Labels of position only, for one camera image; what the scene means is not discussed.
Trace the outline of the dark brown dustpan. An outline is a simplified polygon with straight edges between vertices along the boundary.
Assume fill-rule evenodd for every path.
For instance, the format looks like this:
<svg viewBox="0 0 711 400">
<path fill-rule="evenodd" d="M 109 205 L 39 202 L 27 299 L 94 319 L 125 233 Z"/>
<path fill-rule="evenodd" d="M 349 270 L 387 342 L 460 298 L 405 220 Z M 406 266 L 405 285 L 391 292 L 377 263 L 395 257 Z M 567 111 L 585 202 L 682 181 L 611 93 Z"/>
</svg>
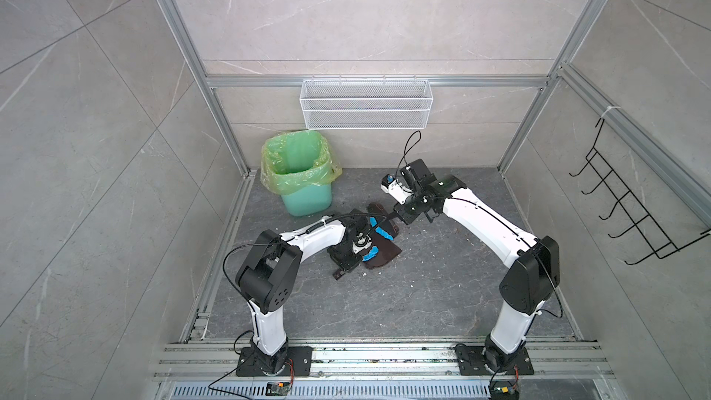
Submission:
<svg viewBox="0 0 711 400">
<path fill-rule="evenodd" d="M 379 254 L 374 257 L 374 259 L 367 262 L 363 261 L 363 265 L 369 270 L 386 266 L 396 257 L 398 257 L 402 252 L 402 249 L 397 244 L 395 244 L 394 241 L 389 241 L 383 238 L 381 235 L 378 235 L 377 233 L 373 234 L 370 238 L 371 247 L 378 246 L 380 251 Z"/>
</svg>

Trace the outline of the dark brown hand brush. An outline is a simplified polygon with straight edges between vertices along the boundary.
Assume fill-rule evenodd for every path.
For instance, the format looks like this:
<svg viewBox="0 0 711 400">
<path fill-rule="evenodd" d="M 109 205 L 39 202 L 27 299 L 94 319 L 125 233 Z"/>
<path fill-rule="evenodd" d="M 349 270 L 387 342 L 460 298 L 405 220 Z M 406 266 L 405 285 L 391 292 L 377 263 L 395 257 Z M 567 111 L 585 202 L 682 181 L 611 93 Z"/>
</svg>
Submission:
<svg viewBox="0 0 711 400">
<path fill-rule="evenodd" d="M 368 217 L 369 224 L 370 218 L 374 218 L 378 222 L 379 226 L 388 231 L 394 237 L 394 239 L 398 237 L 400 230 L 395 223 L 395 215 L 393 213 L 389 213 L 381 203 L 377 202 L 369 203 L 367 209 L 368 213 L 370 213 L 370 216 Z M 371 234 L 375 234 L 375 231 L 372 230 L 370 224 L 368 235 Z"/>
</svg>

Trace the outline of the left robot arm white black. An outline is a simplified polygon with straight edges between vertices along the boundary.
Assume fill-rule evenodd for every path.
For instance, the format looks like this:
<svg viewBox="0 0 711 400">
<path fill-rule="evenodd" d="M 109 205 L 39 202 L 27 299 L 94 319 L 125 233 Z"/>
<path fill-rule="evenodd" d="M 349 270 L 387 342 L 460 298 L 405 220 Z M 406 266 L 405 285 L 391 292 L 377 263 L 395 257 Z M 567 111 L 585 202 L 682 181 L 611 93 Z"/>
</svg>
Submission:
<svg viewBox="0 0 711 400">
<path fill-rule="evenodd" d="M 392 242 L 398 229 L 394 213 L 357 209 L 342 215 L 326 215 L 295 231 L 263 231 L 252 244 L 231 251 L 249 250 L 239 270 L 227 281 L 242 296 L 251 314 L 251 357 L 267 375 L 278 375 L 292 366 L 289 339 L 284 329 L 284 306 L 294 292 L 301 264 L 326 251 L 338 266 L 335 279 L 360 264 L 386 257 L 384 242 Z"/>
</svg>

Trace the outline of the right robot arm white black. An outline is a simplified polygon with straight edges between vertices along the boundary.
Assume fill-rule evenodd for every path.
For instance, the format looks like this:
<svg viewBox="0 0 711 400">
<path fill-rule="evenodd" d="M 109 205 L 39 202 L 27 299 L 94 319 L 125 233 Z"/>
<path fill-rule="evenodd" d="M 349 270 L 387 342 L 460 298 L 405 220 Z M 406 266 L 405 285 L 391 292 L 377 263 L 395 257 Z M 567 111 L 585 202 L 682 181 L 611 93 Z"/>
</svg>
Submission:
<svg viewBox="0 0 711 400">
<path fill-rule="evenodd" d="M 461 179 L 439 179 L 423 160 L 408 161 L 413 147 L 405 142 L 396 170 L 381 180 L 381 190 L 395 200 L 394 218 L 410 225 L 420 216 L 433 222 L 444 215 L 486 244 L 507 268 L 499 285 L 503 305 L 483 346 L 486 370 L 503 374 L 523 354 L 527 334 L 534 319 L 546 312 L 546 302 L 560 298 L 559 246 L 553 238 L 539 238 L 507 220 Z"/>
</svg>

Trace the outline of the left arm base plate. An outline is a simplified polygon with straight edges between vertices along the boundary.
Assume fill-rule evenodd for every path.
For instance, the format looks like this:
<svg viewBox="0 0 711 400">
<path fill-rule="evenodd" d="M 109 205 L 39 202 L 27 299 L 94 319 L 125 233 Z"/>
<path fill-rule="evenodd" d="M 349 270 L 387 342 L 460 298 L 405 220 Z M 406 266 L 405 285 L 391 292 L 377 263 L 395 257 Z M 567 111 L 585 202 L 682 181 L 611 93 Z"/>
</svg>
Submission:
<svg viewBox="0 0 711 400">
<path fill-rule="evenodd" d="M 309 346 L 285 346 L 274 356 L 268 356 L 255 347 L 243 347 L 235 375 L 257 376 L 309 376 L 313 348 Z"/>
</svg>

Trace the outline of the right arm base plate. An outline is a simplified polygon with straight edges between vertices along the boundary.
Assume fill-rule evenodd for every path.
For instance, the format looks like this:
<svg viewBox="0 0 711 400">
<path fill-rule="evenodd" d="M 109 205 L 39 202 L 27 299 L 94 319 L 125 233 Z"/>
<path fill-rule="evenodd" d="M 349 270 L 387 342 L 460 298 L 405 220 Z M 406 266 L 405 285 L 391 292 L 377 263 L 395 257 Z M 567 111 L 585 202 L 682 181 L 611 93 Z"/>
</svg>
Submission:
<svg viewBox="0 0 711 400">
<path fill-rule="evenodd" d="M 463 376 L 533 375 L 533 363 L 525 346 L 513 354 L 501 354 L 496 346 L 456 344 L 455 357 Z"/>
</svg>

